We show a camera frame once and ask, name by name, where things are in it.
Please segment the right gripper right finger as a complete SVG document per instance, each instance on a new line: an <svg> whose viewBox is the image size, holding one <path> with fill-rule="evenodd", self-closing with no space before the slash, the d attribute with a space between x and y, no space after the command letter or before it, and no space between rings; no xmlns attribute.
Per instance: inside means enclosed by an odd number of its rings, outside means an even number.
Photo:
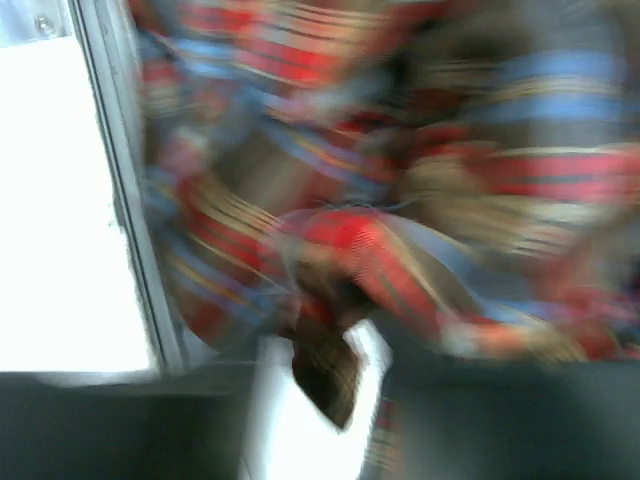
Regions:
<svg viewBox="0 0 640 480"><path fill-rule="evenodd" d="M639 365L440 365L396 380L397 479L636 479Z"/></svg>

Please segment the red plaid shirt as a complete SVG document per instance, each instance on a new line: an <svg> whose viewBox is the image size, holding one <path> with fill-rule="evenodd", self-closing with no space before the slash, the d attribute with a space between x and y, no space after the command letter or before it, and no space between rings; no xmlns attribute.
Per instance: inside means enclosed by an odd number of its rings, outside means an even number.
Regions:
<svg viewBox="0 0 640 480"><path fill-rule="evenodd" d="M269 323L344 427L381 314L413 361L637 359L635 1L132 1L177 319Z"/></svg>

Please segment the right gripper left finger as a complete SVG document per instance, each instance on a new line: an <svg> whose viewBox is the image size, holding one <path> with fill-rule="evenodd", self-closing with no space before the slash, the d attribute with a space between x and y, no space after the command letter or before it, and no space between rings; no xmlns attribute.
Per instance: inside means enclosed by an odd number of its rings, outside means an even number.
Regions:
<svg viewBox="0 0 640 480"><path fill-rule="evenodd" d="M1 376L4 479L235 479L253 372L63 386Z"/></svg>

